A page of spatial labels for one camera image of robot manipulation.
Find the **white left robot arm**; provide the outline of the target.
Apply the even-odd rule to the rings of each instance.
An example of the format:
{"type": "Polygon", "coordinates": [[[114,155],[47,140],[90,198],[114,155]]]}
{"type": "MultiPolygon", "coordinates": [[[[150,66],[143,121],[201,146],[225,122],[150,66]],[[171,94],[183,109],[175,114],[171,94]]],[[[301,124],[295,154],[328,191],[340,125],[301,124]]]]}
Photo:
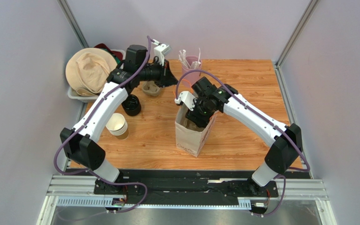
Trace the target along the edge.
{"type": "Polygon", "coordinates": [[[120,182],[123,173],[105,158],[106,152],[97,144],[104,127],[140,82],[153,81],[160,88],[178,83],[165,59],[171,46],[156,40],[149,44],[155,47],[130,45],[125,58],[110,71],[90,110],[73,128],[64,128],[60,133],[62,144],[58,150],[63,150],[68,159],[83,165],[84,171],[114,189],[127,184],[120,182]]]}

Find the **brown paper cup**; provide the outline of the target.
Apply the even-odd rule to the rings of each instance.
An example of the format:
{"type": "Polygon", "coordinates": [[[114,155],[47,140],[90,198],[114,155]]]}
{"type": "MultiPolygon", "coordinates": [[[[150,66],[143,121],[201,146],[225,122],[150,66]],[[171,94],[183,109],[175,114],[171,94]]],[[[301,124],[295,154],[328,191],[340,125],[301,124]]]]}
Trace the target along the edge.
{"type": "Polygon", "coordinates": [[[125,117],[120,113],[114,113],[111,118],[108,120],[106,126],[108,130],[119,132],[125,131],[128,128],[127,121],[125,117]]]}

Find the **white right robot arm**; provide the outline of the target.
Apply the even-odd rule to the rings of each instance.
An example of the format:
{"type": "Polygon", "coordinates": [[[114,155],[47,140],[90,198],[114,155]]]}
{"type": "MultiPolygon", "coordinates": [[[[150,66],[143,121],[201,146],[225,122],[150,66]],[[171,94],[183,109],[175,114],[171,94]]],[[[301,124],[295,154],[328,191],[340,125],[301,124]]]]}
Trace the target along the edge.
{"type": "Polygon", "coordinates": [[[302,153],[301,128],[279,122],[249,103],[228,84],[216,87],[206,77],[192,85],[193,93],[183,91],[176,96],[177,105],[186,106],[186,118],[200,128],[207,127],[216,112],[224,113],[255,132],[269,146],[264,162],[255,170],[250,183],[264,187],[284,174],[302,153]]]}

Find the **white paper takeout bag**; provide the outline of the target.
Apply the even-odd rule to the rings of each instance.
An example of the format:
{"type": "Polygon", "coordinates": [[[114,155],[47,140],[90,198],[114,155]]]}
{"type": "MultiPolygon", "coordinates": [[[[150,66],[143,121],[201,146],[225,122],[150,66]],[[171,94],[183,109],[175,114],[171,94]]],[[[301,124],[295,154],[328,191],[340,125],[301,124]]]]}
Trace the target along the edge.
{"type": "Polygon", "coordinates": [[[176,147],[186,153],[198,157],[201,149],[209,138],[210,132],[215,124],[216,114],[210,118],[207,127],[202,132],[196,132],[186,129],[182,122],[184,121],[188,108],[182,105],[177,112],[175,119],[176,147]]]}

